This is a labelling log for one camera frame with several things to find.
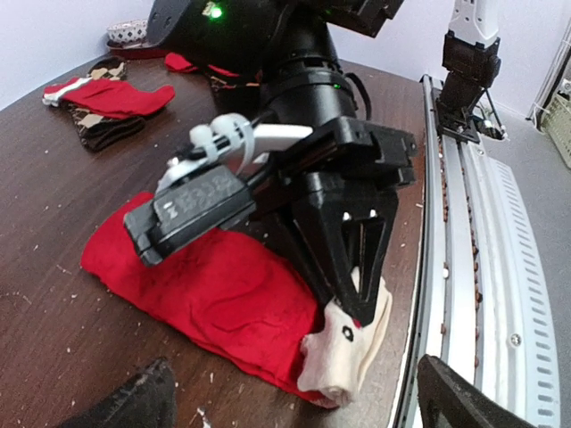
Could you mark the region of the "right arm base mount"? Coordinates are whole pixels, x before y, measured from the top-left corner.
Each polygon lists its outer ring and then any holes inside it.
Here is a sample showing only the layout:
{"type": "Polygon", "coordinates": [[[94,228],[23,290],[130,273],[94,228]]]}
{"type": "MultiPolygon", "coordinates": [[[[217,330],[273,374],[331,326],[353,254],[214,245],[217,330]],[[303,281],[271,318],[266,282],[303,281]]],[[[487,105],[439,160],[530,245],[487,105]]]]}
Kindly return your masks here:
{"type": "Polygon", "coordinates": [[[462,109],[459,112],[451,112],[444,107],[440,101],[441,92],[441,89],[434,87],[431,94],[434,102],[434,122],[439,136],[448,136],[457,142],[475,144],[481,142],[481,136],[498,141],[508,137],[507,129],[501,122],[499,113],[487,89],[484,90],[486,106],[478,101],[474,110],[462,109]]]}

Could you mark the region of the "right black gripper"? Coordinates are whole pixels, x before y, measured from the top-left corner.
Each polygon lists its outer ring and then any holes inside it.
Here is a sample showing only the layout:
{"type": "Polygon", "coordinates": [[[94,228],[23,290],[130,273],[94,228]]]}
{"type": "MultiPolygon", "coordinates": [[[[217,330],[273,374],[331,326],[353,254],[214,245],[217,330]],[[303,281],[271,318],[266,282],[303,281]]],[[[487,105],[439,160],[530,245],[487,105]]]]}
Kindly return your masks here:
{"type": "Polygon", "coordinates": [[[343,72],[328,25],[375,37],[397,1],[156,1],[149,42],[198,66],[237,74],[262,70],[261,113],[313,129],[284,152],[295,174],[324,169],[351,183],[352,206],[409,184],[409,135],[358,119],[369,105],[360,80],[343,72]]]}

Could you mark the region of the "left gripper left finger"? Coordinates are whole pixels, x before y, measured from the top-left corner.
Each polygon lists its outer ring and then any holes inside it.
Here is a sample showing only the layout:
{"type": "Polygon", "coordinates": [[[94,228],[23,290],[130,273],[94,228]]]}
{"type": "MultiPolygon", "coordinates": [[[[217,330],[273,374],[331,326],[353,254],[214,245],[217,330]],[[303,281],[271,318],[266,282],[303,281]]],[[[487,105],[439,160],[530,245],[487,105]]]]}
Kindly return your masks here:
{"type": "Polygon", "coordinates": [[[157,358],[111,395],[59,427],[174,427],[175,377],[169,361],[157,358]]]}

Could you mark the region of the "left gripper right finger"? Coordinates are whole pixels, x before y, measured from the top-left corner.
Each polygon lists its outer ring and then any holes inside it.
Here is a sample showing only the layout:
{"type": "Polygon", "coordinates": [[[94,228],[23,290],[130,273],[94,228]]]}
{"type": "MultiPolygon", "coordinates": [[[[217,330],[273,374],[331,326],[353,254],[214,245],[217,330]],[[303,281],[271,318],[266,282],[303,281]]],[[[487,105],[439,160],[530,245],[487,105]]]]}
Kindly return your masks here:
{"type": "Polygon", "coordinates": [[[417,382],[424,427],[533,427],[488,399],[438,357],[426,354],[419,360],[417,382]]]}

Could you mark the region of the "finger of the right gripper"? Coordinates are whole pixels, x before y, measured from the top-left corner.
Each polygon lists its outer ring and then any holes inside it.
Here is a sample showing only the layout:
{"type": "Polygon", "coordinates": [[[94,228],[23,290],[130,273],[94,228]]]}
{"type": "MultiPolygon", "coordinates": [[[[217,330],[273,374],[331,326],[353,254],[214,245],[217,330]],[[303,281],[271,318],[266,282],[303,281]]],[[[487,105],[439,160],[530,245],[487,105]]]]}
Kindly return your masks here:
{"type": "Polygon", "coordinates": [[[371,325],[375,318],[398,203],[396,192],[386,191],[356,202],[355,214],[343,214],[343,243],[349,268],[358,269],[360,274],[351,285],[347,312],[361,326],[371,325]]]}
{"type": "Polygon", "coordinates": [[[357,214],[348,192],[351,183],[337,173],[312,172],[281,188],[280,213],[301,251],[312,291],[324,304],[357,306],[352,281],[356,265],[357,214]]]}

